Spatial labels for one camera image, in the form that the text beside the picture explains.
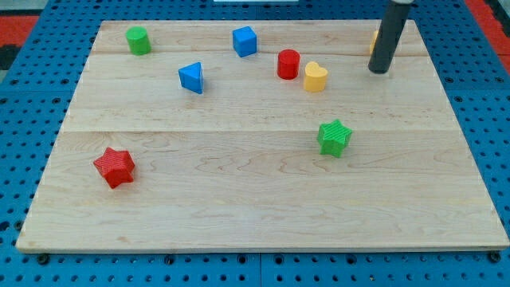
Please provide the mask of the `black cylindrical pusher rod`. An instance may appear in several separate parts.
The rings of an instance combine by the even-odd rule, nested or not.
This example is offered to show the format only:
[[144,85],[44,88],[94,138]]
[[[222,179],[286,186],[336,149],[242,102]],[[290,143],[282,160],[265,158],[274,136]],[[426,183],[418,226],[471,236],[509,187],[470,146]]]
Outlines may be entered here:
[[412,4],[413,0],[388,1],[368,63],[371,72],[388,72]]

